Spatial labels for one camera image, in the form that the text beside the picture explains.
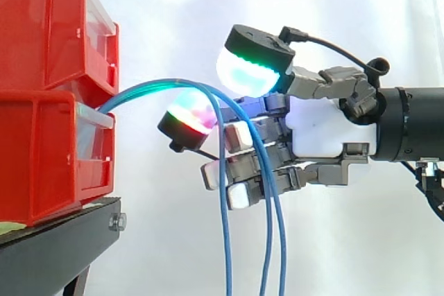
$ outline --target black cable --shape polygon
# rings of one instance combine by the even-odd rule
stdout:
[[[415,175],[415,177],[416,177],[416,170],[415,170],[414,167],[412,167],[408,162],[405,162],[405,161],[401,161],[401,164],[402,164],[403,166],[405,166],[405,168],[406,168],[408,171],[410,171],[411,173],[413,173],[413,174]]]
[[[331,42],[328,42],[326,40],[322,40],[321,38],[312,37],[309,34],[300,31],[299,29],[285,26],[284,28],[282,28],[282,31],[279,34],[279,39],[287,44],[290,44],[291,42],[312,42],[315,44],[325,46],[326,48],[329,48],[330,50],[333,50],[342,55],[343,57],[351,60],[353,63],[361,67],[367,74],[371,73],[374,76],[383,76],[387,74],[387,72],[389,71],[389,68],[385,68],[386,66],[384,66],[384,69],[382,71],[372,66],[369,66],[368,64],[356,58],[350,52],[340,48],[339,46]]]
[[[317,38],[317,37],[312,37],[312,36],[308,36],[307,37],[307,41],[308,42],[313,42],[322,46],[325,46],[326,48],[329,48],[330,50],[333,50],[337,53],[339,53],[340,55],[344,56],[345,58],[351,60],[352,62],[354,62],[356,65],[358,65],[359,67],[362,67],[363,69],[367,70],[367,71],[371,71],[376,73],[379,76],[383,76],[385,73],[377,70],[374,67],[370,67],[368,66],[365,62],[363,62],[362,60],[356,58],[355,56],[353,56],[351,53],[347,52],[346,50],[340,48],[339,46],[330,43],[326,40],[322,40],[321,38]]]
[[[192,149],[187,149],[189,152],[193,152],[196,154],[199,154],[201,156],[204,156],[208,159],[212,159],[213,161],[217,161],[219,158],[214,156],[213,154],[207,153],[204,150],[198,149],[198,150],[192,150]]]

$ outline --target white wall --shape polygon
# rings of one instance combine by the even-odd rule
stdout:
[[[278,33],[285,25],[324,37],[363,60],[388,58],[383,85],[444,81],[434,0],[102,0],[121,27],[121,88],[181,77],[222,88],[214,64],[231,25]],[[348,61],[297,45],[313,70]],[[176,93],[117,111],[115,195],[128,228],[90,270],[87,296],[223,295],[219,204],[199,167],[177,155],[157,122]],[[212,137],[205,148],[217,152]],[[282,196],[289,244],[287,295],[441,295],[444,225],[394,164],[373,164],[348,188],[308,188]],[[263,203],[230,213],[234,294],[257,295],[265,246]],[[275,239],[268,294],[278,290]]]

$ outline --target led light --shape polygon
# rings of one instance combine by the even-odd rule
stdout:
[[[202,134],[208,135],[216,125],[216,115],[210,100],[197,89],[186,89],[169,106],[168,112]]]
[[[239,58],[225,48],[216,70],[224,86],[243,96],[260,97],[270,92],[279,79],[272,69]]]

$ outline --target metal bracket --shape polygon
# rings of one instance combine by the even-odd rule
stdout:
[[[348,166],[368,163],[368,143],[345,143],[343,153],[338,159],[329,162],[310,164],[307,173],[315,173],[312,184],[348,185]]]

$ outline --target red storage bin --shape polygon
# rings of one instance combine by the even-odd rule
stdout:
[[[0,221],[31,226],[113,190],[114,119],[70,92],[0,91]]]
[[[67,90],[97,107],[118,92],[119,29],[99,0],[0,0],[0,89]]]

